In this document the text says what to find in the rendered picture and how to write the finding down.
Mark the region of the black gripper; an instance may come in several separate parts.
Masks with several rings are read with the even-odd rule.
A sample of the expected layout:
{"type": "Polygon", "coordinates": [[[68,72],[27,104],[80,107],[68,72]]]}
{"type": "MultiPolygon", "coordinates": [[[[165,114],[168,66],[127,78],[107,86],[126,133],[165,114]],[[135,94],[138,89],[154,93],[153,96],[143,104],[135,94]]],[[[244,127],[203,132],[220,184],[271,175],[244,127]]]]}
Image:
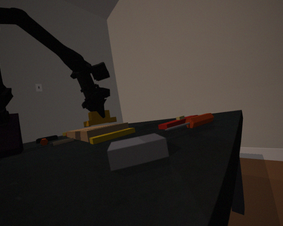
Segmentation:
{"type": "Polygon", "coordinates": [[[107,90],[97,91],[96,86],[97,84],[94,84],[94,82],[89,82],[81,86],[80,91],[85,96],[82,107],[83,109],[88,109],[90,112],[97,111],[102,118],[105,118],[104,103],[107,99],[104,97],[109,97],[110,93],[107,90]]]}

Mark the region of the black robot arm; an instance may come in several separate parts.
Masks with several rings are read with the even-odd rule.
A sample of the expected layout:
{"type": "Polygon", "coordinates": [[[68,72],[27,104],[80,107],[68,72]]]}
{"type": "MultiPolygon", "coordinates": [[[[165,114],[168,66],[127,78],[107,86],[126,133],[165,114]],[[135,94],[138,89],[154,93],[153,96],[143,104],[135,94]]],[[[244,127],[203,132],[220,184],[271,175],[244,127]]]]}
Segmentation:
{"type": "MultiPolygon", "coordinates": [[[[91,74],[96,81],[101,81],[110,77],[104,62],[91,66],[90,63],[84,60],[83,56],[63,45],[22,9],[0,8],[0,24],[18,25],[48,49],[57,54],[68,68],[73,71],[70,77],[73,79],[77,78],[80,86],[93,82],[91,74]]],[[[12,88],[7,88],[3,84],[0,71],[0,127],[6,127],[10,120],[10,115],[6,110],[6,106],[13,98],[11,91],[12,88]]]]}

